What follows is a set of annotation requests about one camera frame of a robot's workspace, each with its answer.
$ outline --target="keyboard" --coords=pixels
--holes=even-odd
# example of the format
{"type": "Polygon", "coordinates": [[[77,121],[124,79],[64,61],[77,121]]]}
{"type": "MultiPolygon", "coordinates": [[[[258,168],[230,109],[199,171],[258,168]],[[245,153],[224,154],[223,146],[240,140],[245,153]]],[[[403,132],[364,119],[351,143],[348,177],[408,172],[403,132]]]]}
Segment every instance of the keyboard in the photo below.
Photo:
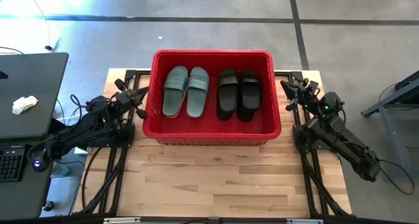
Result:
{"type": "Polygon", "coordinates": [[[0,145],[0,183],[21,180],[27,150],[25,145],[0,145]]]}

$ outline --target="red plastic bin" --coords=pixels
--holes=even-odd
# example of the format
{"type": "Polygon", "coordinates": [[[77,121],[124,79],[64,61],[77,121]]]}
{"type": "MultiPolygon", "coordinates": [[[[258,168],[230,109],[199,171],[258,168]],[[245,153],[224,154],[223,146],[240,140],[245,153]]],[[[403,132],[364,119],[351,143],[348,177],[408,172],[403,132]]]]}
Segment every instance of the red plastic bin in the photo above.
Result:
{"type": "Polygon", "coordinates": [[[153,58],[150,89],[145,108],[144,134],[164,145],[262,145],[281,132],[272,57],[263,50],[160,50],[153,58]],[[162,113],[163,85],[169,72],[178,65],[189,73],[203,67],[209,75],[209,90],[204,112],[193,119],[187,115],[187,95],[174,119],[162,113]],[[252,70],[262,85],[261,106],[252,121],[242,122],[234,113],[230,120],[217,118],[217,76],[233,67],[241,72],[252,70]]]}

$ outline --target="crumpled paper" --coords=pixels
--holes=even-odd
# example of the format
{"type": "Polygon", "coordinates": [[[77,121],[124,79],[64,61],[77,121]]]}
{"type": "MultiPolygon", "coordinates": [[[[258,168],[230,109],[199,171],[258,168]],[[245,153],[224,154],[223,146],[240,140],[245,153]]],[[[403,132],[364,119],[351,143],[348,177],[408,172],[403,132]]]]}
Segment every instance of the crumpled paper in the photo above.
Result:
{"type": "Polygon", "coordinates": [[[29,109],[30,107],[33,107],[38,103],[37,98],[35,96],[30,97],[21,97],[17,99],[15,102],[13,102],[13,110],[12,113],[15,115],[21,114],[23,111],[29,109]]]}

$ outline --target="concrete floor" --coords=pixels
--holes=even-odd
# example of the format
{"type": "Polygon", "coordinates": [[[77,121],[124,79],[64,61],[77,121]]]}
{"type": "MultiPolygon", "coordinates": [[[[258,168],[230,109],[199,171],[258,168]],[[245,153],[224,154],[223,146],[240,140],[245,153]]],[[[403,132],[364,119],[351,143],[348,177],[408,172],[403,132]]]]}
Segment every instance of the concrete floor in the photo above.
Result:
{"type": "MultiPolygon", "coordinates": [[[[46,14],[101,16],[292,18],[290,0],[37,0],[46,14]]],[[[297,0],[300,18],[333,20],[418,20],[419,0],[297,0]]],[[[39,14],[31,0],[3,0],[0,14],[39,14]]],[[[294,24],[191,22],[49,21],[54,52],[68,52],[59,99],[66,116],[76,94],[86,101],[102,93],[110,67],[150,67],[163,48],[265,49],[276,69],[302,69],[294,24]]],[[[346,102],[347,127],[382,158],[392,151],[378,115],[359,112],[376,103],[388,85],[418,70],[419,26],[301,25],[311,70],[346,102]]],[[[42,20],[0,19],[0,45],[25,53],[44,52],[42,20]]],[[[353,213],[359,217],[417,223],[418,192],[399,193],[385,178],[360,180],[347,162],[343,170],[353,213]]],[[[79,180],[69,184],[72,191],[79,180]]],[[[64,202],[71,202],[66,197],[64,202]]],[[[54,191],[48,199],[63,200],[54,191]]],[[[62,213],[68,212],[62,206],[62,213]]]]}

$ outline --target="wooden tabletop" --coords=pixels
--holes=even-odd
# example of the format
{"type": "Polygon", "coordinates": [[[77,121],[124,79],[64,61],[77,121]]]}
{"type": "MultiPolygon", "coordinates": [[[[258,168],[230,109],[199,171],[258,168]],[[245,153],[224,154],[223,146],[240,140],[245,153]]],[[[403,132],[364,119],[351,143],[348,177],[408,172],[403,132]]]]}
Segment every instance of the wooden tabletop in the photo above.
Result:
{"type": "MultiPolygon", "coordinates": [[[[110,97],[118,91],[114,81],[123,79],[125,71],[109,70],[104,96],[110,97]]],[[[322,89],[319,71],[303,71],[302,74],[319,82],[322,89]]],[[[140,87],[148,86],[149,79],[149,76],[142,76],[140,87]]],[[[133,146],[128,150],[118,215],[309,217],[300,155],[291,133],[294,118],[285,110],[287,99],[280,86],[281,80],[287,79],[276,77],[281,135],[258,147],[160,145],[144,135],[142,120],[134,114],[136,134],[133,146]]],[[[104,148],[92,162],[86,179],[87,202],[103,184],[108,156],[109,149],[104,148]]],[[[319,161],[326,188],[350,213],[339,160],[329,151],[319,151],[319,161]]],[[[107,210],[113,189],[112,186],[107,210]]],[[[314,194],[319,210],[317,189],[314,189],[314,194]]],[[[74,211],[81,209],[79,192],[74,211]]]]}

